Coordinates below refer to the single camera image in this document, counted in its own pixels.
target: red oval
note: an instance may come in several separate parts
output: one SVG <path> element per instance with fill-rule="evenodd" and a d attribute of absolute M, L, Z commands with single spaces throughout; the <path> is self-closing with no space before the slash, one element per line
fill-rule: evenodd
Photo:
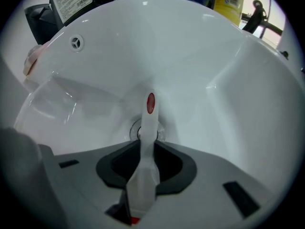
<path fill-rule="evenodd" d="M 151 114 L 153 112 L 154 104 L 155 104 L 155 98 L 154 98 L 153 93 L 151 93 L 151 94 L 149 94 L 149 96 L 147 98 L 147 112 L 149 114 Z"/>

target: bottle label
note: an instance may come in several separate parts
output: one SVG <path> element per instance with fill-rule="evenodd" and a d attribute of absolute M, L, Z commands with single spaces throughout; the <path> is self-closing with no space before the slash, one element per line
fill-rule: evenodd
<path fill-rule="evenodd" d="M 61 18 L 62 23 L 65 23 L 71 16 L 79 10 L 92 3 L 92 0 L 53 0 L 56 10 Z"/>

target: yellow bottle label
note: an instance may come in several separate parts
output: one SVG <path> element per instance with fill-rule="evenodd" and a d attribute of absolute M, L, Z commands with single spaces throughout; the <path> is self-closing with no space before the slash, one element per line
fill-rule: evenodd
<path fill-rule="evenodd" d="M 244 0 L 215 0 L 214 10 L 238 26 L 242 16 L 243 3 Z"/>

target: sink drain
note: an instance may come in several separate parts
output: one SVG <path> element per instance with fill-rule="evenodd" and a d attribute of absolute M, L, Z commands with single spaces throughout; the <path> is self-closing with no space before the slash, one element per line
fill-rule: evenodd
<path fill-rule="evenodd" d="M 130 129 L 130 140 L 140 140 L 141 139 L 141 119 L 137 120 Z M 163 125 L 158 122 L 158 131 L 156 133 L 156 140 L 165 141 L 165 130 Z"/>

